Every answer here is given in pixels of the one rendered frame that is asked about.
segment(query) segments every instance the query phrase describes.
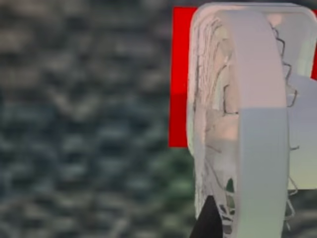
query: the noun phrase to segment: white object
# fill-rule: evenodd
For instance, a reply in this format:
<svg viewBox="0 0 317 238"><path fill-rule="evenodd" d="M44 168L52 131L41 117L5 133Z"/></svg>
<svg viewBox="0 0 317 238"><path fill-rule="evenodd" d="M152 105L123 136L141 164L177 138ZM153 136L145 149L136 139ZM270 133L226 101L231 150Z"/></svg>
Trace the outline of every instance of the white object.
<svg viewBox="0 0 317 238"><path fill-rule="evenodd" d="M287 190L317 187L316 38L315 15L289 3L209 3L193 17L196 216L213 195L225 237L280 238L285 207L294 215Z"/></svg>

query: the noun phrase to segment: dark textured background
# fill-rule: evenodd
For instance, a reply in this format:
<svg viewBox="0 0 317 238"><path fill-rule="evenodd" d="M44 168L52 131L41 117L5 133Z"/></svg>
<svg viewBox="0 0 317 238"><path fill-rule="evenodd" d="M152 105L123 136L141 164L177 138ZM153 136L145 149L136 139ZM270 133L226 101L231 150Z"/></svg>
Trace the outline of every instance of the dark textured background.
<svg viewBox="0 0 317 238"><path fill-rule="evenodd" d="M189 237L193 161L167 147L171 14L204 2L0 0L0 238ZM317 193L294 204L286 237L316 238Z"/></svg>

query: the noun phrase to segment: black object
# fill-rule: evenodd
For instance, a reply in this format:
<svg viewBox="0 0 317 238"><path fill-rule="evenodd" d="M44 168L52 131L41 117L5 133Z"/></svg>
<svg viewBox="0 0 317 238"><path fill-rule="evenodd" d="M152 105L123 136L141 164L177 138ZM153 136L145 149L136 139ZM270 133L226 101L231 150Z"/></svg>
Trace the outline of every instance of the black object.
<svg viewBox="0 0 317 238"><path fill-rule="evenodd" d="M222 238L222 221L213 196L208 196L190 238Z"/></svg>

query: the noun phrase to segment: red rectangle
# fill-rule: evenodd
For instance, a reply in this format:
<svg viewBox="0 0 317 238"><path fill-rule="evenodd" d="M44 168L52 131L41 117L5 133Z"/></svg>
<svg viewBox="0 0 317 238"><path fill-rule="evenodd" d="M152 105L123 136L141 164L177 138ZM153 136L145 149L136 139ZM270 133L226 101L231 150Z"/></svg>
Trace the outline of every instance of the red rectangle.
<svg viewBox="0 0 317 238"><path fill-rule="evenodd" d="M190 24L197 7L176 6L173 9L172 67L169 109L169 147L187 147L186 107ZM317 79L317 50L312 78Z"/></svg>

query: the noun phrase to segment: red panel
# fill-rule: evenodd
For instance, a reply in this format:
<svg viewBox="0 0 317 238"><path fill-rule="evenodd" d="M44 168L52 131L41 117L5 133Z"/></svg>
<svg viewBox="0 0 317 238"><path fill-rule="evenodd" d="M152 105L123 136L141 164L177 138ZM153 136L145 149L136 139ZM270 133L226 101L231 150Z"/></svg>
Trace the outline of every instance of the red panel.
<svg viewBox="0 0 317 238"><path fill-rule="evenodd" d="M187 147L186 104L190 22L197 7L173 9L172 67L169 108L169 147ZM317 79L317 49L312 78Z"/></svg>

